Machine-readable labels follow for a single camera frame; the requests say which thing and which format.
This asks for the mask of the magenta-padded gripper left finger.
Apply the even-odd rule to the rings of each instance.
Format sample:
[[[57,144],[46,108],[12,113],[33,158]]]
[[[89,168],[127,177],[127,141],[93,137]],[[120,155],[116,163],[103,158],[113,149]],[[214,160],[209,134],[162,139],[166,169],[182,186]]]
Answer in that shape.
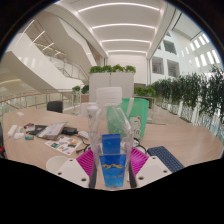
[[[91,150],[86,151],[76,159],[67,159],[56,171],[56,174],[84,188],[94,188],[96,185],[96,167]]]

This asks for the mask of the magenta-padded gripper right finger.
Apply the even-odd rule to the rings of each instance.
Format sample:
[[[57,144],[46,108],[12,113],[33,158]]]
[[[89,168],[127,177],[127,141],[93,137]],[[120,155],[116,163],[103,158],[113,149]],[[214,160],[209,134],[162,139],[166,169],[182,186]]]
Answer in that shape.
[[[146,186],[170,174],[171,171],[157,156],[147,156],[136,148],[132,149],[129,171],[132,188]]]

